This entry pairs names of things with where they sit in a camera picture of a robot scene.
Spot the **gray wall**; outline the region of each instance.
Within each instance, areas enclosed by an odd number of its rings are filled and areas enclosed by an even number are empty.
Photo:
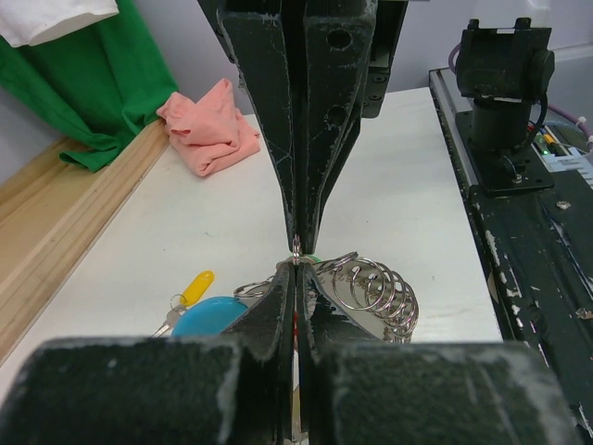
[[[236,69],[220,49],[196,0],[134,1],[183,94],[197,100],[221,77],[237,84]],[[448,53],[459,42],[475,2],[410,2],[390,91],[425,86],[428,70],[446,66]],[[593,43],[592,0],[552,0],[552,5],[552,48]],[[244,112],[250,112],[244,93],[236,92],[235,101]],[[57,132],[0,90],[0,183],[56,137]]]

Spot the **key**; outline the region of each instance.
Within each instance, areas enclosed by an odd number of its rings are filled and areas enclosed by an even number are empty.
[[[170,329],[175,327],[179,319],[182,317],[183,314],[187,312],[187,309],[183,305],[175,306],[169,312],[167,312],[167,319],[165,323],[155,332],[151,337],[162,337],[165,333],[167,333]]]

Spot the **yellow key tag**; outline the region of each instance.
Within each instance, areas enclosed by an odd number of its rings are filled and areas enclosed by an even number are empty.
[[[179,300],[182,305],[189,307],[198,303],[213,281],[214,273],[212,271],[204,271],[199,274],[181,294]]]

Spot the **white table surface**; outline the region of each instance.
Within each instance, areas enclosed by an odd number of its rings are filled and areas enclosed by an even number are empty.
[[[256,124],[255,116],[247,117]],[[0,367],[0,400],[55,337],[152,334],[201,271],[205,297],[273,274],[289,255],[268,152],[199,179],[169,148]],[[428,89],[387,95],[328,201],[316,255],[384,262],[420,304],[413,342],[492,342],[500,332]]]

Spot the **screw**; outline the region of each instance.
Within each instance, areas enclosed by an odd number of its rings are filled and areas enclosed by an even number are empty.
[[[571,208],[571,203],[568,201],[558,201],[556,203],[556,207],[560,210],[568,210],[569,208]]]

